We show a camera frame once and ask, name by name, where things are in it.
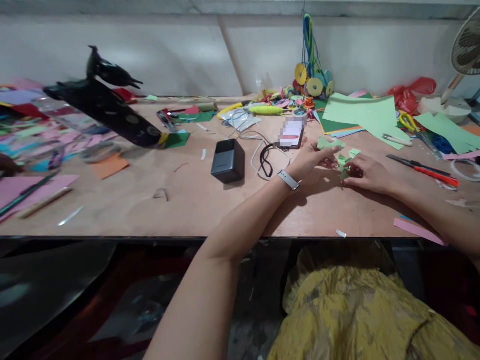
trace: red plastic bag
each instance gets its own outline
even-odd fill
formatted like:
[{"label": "red plastic bag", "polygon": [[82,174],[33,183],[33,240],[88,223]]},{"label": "red plastic bag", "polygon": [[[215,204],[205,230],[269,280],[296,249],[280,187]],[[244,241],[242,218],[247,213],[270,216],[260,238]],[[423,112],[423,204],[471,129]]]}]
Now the red plastic bag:
[{"label": "red plastic bag", "polygon": [[408,87],[402,85],[395,86],[386,94],[387,96],[395,95],[396,108],[411,115],[419,107],[417,104],[417,98],[412,91],[419,94],[431,95],[435,92],[436,88],[437,83],[435,80],[429,77],[421,77]]}]

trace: white wall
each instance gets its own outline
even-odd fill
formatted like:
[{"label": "white wall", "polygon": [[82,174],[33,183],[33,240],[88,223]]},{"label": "white wall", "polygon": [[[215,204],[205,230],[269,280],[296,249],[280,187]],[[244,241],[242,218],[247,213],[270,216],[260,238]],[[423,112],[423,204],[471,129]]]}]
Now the white wall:
[{"label": "white wall", "polygon": [[[450,56],[462,22],[314,18],[314,35],[335,90],[395,85],[432,77],[441,92],[455,76]],[[302,59],[297,16],[0,17],[0,82],[27,77],[45,84],[85,76],[87,45],[145,83],[145,94],[238,96],[290,85]],[[480,77],[455,92],[470,97]]]}]

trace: fan grille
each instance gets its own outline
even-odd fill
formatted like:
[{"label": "fan grille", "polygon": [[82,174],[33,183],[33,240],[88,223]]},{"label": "fan grille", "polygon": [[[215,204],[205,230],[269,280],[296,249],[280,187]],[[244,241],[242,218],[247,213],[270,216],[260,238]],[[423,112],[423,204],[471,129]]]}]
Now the fan grille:
[{"label": "fan grille", "polygon": [[451,50],[455,70],[464,75],[480,74],[480,7],[470,16]]}]

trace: wooden table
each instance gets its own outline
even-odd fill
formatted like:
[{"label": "wooden table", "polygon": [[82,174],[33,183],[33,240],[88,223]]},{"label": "wooden table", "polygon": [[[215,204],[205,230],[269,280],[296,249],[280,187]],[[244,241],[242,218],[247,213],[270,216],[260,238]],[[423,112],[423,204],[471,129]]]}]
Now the wooden table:
[{"label": "wooden table", "polygon": [[[243,98],[216,99],[220,108]],[[137,104],[133,108],[150,122],[163,129],[156,112],[169,107],[181,109],[198,103],[164,100],[155,104]],[[262,116],[261,128],[270,139],[275,139],[285,121],[280,116]],[[97,178],[92,169],[79,158],[68,161],[62,174],[80,175],[73,184],[74,191],[49,205],[29,219],[11,218],[0,225],[0,236],[26,237],[207,237],[220,220],[232,209],[252,196],[266,181],[252,168],[250,161],[259,140],[239,142],[245,150],[245,180],[224,185],[211,176],[215,146],[232,133],[231,127],[221,125],[215,116],[211,122],[201,123],[210,132],[194,123],[183,129],[191,136],[183,147],[167,150],[144,149],[123,138],[115,141],[125,149],[124,157],[130,167],[105,179]],[[304,140],[315,140],[322,134],[320,124],[309,122]],[[395,154],[409,160],[449,171],[450,162],[437,160],[419,139],[413,147],[396,151],[368,132],[356,133],[342,139],[348,157],[352,148],[361,150],[381,162],[393,175],[402,177],[432,197],[444,200],[465,199],[480,206],[480,184],[460,179],[458,192],[440,188],[436,181],[386,157]],[[206,159],[201,160],[206,149]],[[291,150],[293,160],[300,150]],[[288,159],[278,151],[271,151],[269,160],[278,171]],[[258,155],[254,159],[259,165]],[[186,164],[175,171],[181,164]],[[349,238],[408,238],[407,232],[394,227],[394,219],[401,215],[418,219],[414,213],[391,198],[368,191],[342,187],[338,171],[316,168],[298,191],[293,193],[276,212],[268,225],[265,237],[337,238],[336,230]],[[158,188],[166,188],[165,198],[154,199]],[[79,207],[84,209],[64,226],[58,223]]]}]

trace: black cable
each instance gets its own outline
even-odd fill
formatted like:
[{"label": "black cable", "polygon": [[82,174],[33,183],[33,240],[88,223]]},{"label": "black cable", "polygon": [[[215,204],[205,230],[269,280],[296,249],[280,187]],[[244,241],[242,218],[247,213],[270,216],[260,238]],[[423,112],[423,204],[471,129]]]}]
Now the black cable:
[{"label": "black cable", "polygon": [[[267,151],[269,151],[270,148],[273,148],[275,144],[269,144],[263,148],[263,150],[260,153],[260,167],[265,173],[265,176],[267,178],[271,178],[272,175],[274,174],[274,168],[272,167],[272,164],[265,158],[265,155],[267,154]],[[267,170],[265,170],[264,164],[267,163],[268,166],[270,166],[270,173],[267,173]]]}]

